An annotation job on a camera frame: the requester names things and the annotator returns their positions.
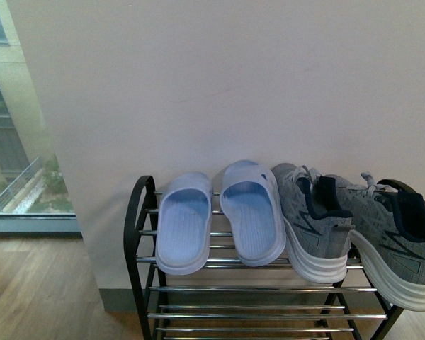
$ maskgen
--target gray sneaker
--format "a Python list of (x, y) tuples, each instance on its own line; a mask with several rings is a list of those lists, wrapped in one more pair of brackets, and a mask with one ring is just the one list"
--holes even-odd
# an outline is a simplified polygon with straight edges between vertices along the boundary
[(340, 205), (353, 213), (350, 233), (371, 283), (390, 303), (425, 311), (425, 202), (401, 182), (377, 184), (362, 173), (367, 186), (336, 178)]
[(293, 268), (316, 283), (333, 283), (346, 275), (352, 214), (336, 197), (335, 179), (315, 169), (279, 164), (272, 169), (285, 222), (286, 250)]

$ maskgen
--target sneaker sole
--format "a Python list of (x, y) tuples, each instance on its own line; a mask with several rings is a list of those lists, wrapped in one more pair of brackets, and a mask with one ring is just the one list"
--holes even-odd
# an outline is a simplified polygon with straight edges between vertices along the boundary
[(360, 232), (351, 230), (350, 238), (359, 250), (365, 273), (387, 301), (406, 310), (425, 312), (425, 285), (401, 279)]
[(288, 259), (300, 276), (315, 283), (335, 283), (345, 278), (347, 255), (325, 259), (308, 254), (300, 245), (291, 224), (285, 217), (283, 220), (287, 235)]

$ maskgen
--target slide sandal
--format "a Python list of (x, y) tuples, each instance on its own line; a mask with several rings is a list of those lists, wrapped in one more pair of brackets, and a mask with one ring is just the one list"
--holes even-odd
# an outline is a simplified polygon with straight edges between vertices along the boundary
[(201, 269), (210, 252), (210, 179), (200, 172), (175, 178), (159, 206), (156, 263), (165, 273), (187, 275)]
[(278, 258), (286, 244), (276, 178), (254, 161), (237, 161), (225, 171), (220, 206), (232, 226), (241, 262), (264, 266)]

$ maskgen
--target wooden floor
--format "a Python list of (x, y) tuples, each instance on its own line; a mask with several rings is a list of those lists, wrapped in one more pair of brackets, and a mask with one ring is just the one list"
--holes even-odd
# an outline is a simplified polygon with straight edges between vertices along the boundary
[[(376, 326), (361, 329), (366, 339)], [(7, 339), (142, 336), (136, 313), (103, 310), (81, 239), (0, 238), (0, 340)], [(425, 339), (425, 312), (404, 311), (386, 339)]]

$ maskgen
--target building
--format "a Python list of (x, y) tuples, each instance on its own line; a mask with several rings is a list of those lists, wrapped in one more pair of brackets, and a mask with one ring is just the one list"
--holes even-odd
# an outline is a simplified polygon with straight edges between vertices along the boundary
[(53, 154), (8, 5), (0, 0), (0, 182)]

